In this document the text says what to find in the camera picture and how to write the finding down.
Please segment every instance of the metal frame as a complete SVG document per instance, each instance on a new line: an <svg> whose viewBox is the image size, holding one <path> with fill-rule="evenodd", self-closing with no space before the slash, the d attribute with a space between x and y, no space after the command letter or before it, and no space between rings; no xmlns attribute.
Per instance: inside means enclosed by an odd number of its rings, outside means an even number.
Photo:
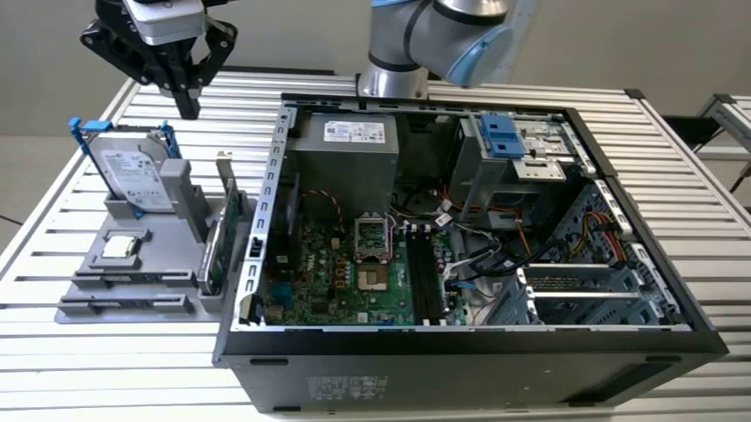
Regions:
<svg viewBox="0 0 751 422"><path fill-rule="evenodd" d="M120 123L152 125L178 116L169 98L153 87L122 87L109 112ZM192 160L193 181L217 192L220 179L204 161L216 156L216 145L233 150L240 187L258 191L262 166L276 121L278 93L350 95L348 76L241 74L222 72L201 97L201 120L176 121L182 155ZM573 107L619 173L629 197L648 227L703 306L731 354L656 387L615 409L368 413L381 420L465 421L473 418L545 422L561 418L632 422L697 422L751 419L751 236L744 221L707 182L709 174L668 131L653 123L640 102L619 90L488 84L464 90L430 83L436 100L469 100L500 104ZM210 366L216 324L57 325L53 309L69 286L77 256L90 230L101 222L102 185L92 169L65 166L28 223L0 258L0 407L33 409L20 418L224 418L258 415L237 385ZM54 255L58 251L77 256ZM37 275L45 280L28 279ZM356 414L340 418L362 418Z"/></svg>
<svg viewBox="0 0 751 422"><path fill-rule="evenodd" d="M719 126L751 153L751 97L731 97L727 94L715 95L699 111L700 117L711 117Z"/></svg>

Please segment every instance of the case label sticker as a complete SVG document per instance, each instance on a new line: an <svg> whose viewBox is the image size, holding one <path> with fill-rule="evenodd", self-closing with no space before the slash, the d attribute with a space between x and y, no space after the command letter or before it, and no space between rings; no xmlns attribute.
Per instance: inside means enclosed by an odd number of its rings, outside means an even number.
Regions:
<svg viewBox="0 0 751 422"><path fill-rule="evenodd" d="M385 143L385 125L364 121L328 121L324 142Z"/></svg>
<svg viewBox="0 0 751 422"><path fill-rule="evenodd" d="M102 158L126 201L144 211L172 210L150 157L140 151L105 150Z"/></svg>
<svg viewBox="0 0 751 422"><path fill-rule="evenodd" d="M440 216L434 219L434 223L438 227L442 227L445 224L450 222L452 218L448 213L440 214Z"/></svg>
<svg viewBox="0 0 751 422"><path fill-rule="evenodd" d="M306 390L313 400L380 400L388 376L309 376Z"/></svg>

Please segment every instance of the motherboard chip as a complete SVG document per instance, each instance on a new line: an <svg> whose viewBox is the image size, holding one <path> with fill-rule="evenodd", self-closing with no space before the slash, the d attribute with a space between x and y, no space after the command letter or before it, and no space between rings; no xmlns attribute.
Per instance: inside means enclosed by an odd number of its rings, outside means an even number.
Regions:
<svg viewBox="0 0 751 422"><path fill-rule="evenodd" d="M310 304L310 312L313 314L326 314L328 313L328 302L313 302Z"/></svg>
<svg viewBox="0 0 751 422"><path fill-rule="evenodd" d="M385 291L385 266L358 266L356 269L356 288L360 290Z"/></svg>

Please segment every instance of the small electronic component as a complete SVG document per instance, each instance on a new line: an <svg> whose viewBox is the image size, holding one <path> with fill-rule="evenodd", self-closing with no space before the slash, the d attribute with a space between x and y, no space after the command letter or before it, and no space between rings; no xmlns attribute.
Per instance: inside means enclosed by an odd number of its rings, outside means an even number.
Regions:
<svg viewBox="0 0 751 422"><path fill-rule="evenodd" d="M280 305L270 305L266 307L266 319L270 321L281 321L284 316L284 307Z"/></svg>
<svg viewBox="0 0 751 422"><path fill-rule="evenodd" d="M328 313L328 302L313 302L309 305L309 310L313 314L326 314Z"/></svg>
<svg viewBox="0 0 751 422"><path fill-rule="evenodd" d="M114 235L106 239L102 248L102 258L128 258L138 243L136 236Z"/></svg>
<svg viewBox="0 0 751 422"><path fill-rule="evenodd" d="M270 303L273 305L289 308L292 306L292 283L274 282L270 283Z"/></svg>
<svg viewBox="0 0 751 422"><path fill-rule="evenodd" d="M385 266L358 266L356 269L356 288L382 292L388 289Z"/></svg>

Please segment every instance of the white barcode label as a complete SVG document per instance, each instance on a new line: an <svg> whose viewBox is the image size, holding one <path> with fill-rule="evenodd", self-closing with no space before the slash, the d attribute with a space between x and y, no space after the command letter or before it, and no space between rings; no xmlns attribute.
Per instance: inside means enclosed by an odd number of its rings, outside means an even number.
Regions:
<svg viewBox="0 0 751 422"><path fill-rule="evenodd" d="M328 121L324 142L385 143L385 125L364 121Z"/></svg>
<svg viewBox="0 0 751 422"><path fill-rule="evenodd" d="M438 215L438 217L434 219L434 224L438 225L438 227L442 227L445 224L448 224L450 222L452 218L448 215L448 213L442 213Z"/></svg>
<svg viewBox="0 0 751 422"><path fill-rule="evenodd" d="M450 211L452 205L453 205L453 204L450 203L449 200L444 200L444 201L441 202L441 205L437 206L437 210L436 210L436 211L437 211L438 213L446 213L448 211Z"/></svg>

